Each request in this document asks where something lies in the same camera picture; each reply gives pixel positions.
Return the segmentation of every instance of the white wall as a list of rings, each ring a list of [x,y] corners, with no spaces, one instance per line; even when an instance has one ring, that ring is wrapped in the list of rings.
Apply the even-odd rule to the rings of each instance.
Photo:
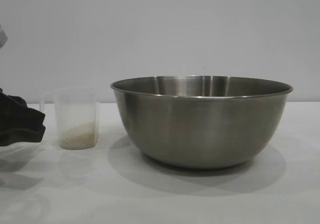
[[[320,101],[320,0],[0,0],[9,41],[0,87],[44,90],[154,75],[226,75],[295,87]]]

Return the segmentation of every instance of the table surface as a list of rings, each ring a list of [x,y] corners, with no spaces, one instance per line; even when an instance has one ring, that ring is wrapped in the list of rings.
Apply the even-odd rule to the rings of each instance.
[[[95,148],[61,149],[49,104],[42,143],[0,148],[0,223],[318,223],[319,110],[320,102],[288,102],[276,134],[253,161],[199,172],[141,155],[114,103],[100,105]]]

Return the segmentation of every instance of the metal mixing bowl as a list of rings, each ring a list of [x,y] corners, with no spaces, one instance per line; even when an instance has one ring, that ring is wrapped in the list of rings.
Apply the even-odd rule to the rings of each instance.
[[[252,159],[269,142],[293,88],[229,76],[152,76],[111,84],[131,141],[147,156],[213,169]]]

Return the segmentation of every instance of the bowl rim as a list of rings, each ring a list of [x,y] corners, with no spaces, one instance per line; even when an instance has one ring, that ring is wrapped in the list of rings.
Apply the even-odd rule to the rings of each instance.
[[[139,91],[132,91],[132,90],[125,90],[121,88],[115,87],[118,83],[123,81],[129,80],[138,80],[138,79],[147,79],[147,78],[187,78],[187,77],[220,77],[220,78],[239,78],[239,79],[251,79],[251,80],[261,80],[261,81],[269,81],[273,83],[278,83],[280,85],[287,86],[287,90],[276,92],[276,93],[269,93],[269,94],[259,94],[259,95],[235,95],[235,96],[191,96],[191,95],[163,95],[163,94],[153,94],[153,93],[146,93],[146,92],[139,92]],[[270,80],[270,79],[263,79],[263,78],[254,78],[254,77],[242,77],[242,76],[225,76],[225,75],[155,75],[155,76],[141,76],[141,77],[133,77],[133,78],[126,78],[114,81],[110,84],[111,89],[114,91],[118,91],[121,93],[138,95],[138,96],[151,96],[151,97],[158,97],[158,98],[174,98],[174,99],[201,99],[201,100],[225,100],[225,99],[251,99],[251,98],[266,98],[266,97],[273,97],[273,96],[281,96],[285,94],[291,93],[294,88],[284,82]]]

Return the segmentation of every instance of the black object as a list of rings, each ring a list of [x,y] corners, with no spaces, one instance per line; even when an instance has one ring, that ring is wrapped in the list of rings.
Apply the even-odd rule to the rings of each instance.
[[[18,142],[41,142],[46,130],[45,116],[27,107],[21,97],[6,95],[0,88],[0,147]]]

